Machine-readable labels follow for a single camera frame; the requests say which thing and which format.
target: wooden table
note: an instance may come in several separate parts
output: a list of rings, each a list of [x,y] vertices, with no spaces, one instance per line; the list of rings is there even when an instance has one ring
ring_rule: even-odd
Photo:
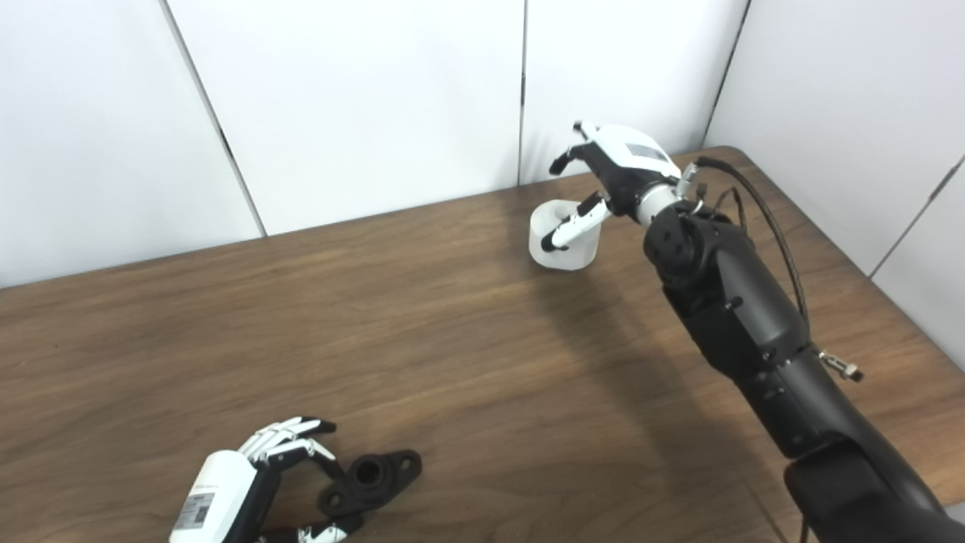
[[[868,373],[848,395],[943,502],[965,499],[965,375],[746,157],[706,153],[771,202],[814,337]],[[210,452],[295,414],[337,421],[323,442],[347,462],[424,455],[360,543],[795,538],[784,459],[664,302],[639,227],[607,223],[583,271],[531,260],[532,209],[594,189],[577,176],[0,291],[0,539],[165,541]],[[320,519],[326,484],[290,471],[268,524]]]

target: label sticker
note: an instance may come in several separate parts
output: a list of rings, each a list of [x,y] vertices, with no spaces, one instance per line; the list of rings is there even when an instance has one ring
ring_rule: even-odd
[[[214,501],[214,493],[193,494],[184,501],[175,529],[200,529],[205,525],[207,511]]]

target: bolt hole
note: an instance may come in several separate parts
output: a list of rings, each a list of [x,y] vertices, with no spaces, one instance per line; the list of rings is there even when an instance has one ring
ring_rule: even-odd
[[[355,470],[355,478],[364,485],[378,484],[382,480],[382,468],[375,462],[363,462]]]

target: robotic arm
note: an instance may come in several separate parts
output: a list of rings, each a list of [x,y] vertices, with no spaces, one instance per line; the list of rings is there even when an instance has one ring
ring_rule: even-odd
[[[413,450],[366,454],[343,470],[310,436],[335,424],[296,416],[255,432],[238,450],[211,453],[178,515],[170,543],[338,543],[362,527],[362,513],[385,505],[422,472]],[[311,460],[332,479],[318,496],[324,522],[262,533],[282,472]]]
[[[664,295],[704,358],[733,381],[792,461],[786,486],[818,539],[965,540],[965,527],[946,516],[921,478],[825,371],[827,366],[854,381],[862,377],[853,365],[813,345],[801,293],[795,307],[743,228],[705,206],[702,194],[697,202],[687,199],[700,169],[733,175],[761,205],[786,249],[753,186],[712,158],[699,158],[681,174],[652,139],[632,129],[586,123],[574,128],[585,142],[557,158],[550,173],[559,175],[570,161],[584,160],[606,192],[581,207],[595,198],[610,214],[628,215],[647,229],[644,254],[656,267]],[[543,240],[543,249],[571,242],[559,235],[567,223],[590,221],[584,215],[591,214],[568,217]],[[786,261],[796,278],[789,252]]]

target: black cable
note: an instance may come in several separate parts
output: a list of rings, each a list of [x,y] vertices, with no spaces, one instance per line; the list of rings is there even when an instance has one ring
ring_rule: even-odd
[[[740,229],[747,232],[747,216],[744,214],[744,200],[740,197],[740,192],[737,191],[736,186],[732,186],[730,190],[725,190],[717,198],[717,203],[714,204],[714,214],[718,214],[721,211],[721,204],[724,203],[724,199],[728,195],[733,196],[733,203],[737,204],[737,218],[740,221]]]
[[[801,318],[804,319],[805,325],[810,327],[808,306],[804,301],[804,288],[801,286],[801,277],[798,275],[797,268],[794,266],[794,259],[790,255],[790,248],[787,246],[784,233],[781,232],[781,226],[778,225],[778,220],[774,217],[774,214],[771,213],[771,209],[767,207],[767,202],[764,201],[763,196],[760,195],[760,192],[751,185],[751,182],[748,181],[743,174],[723,160],[711,157],[699,157],[694,163],[698,168],[712,168],[730,175],[747,190],[751,198],[754,198],[754,203],[760,208],[760,212],[764,215],[764,220],[766,220],[767,225],[771,227],[771,232],[774,233],[774,239],[781,249],[781,255],[784,257],[785,265],[787,266],[787,273],[790,275],[790,282],[794,287],[794,297],[797,298],[797,310],[801,313]]]
[[[808,521],[806,519],[801,519],[801,538],[798,539],[799,543],[808,543],[808,534],[811,529],[808,527]]]

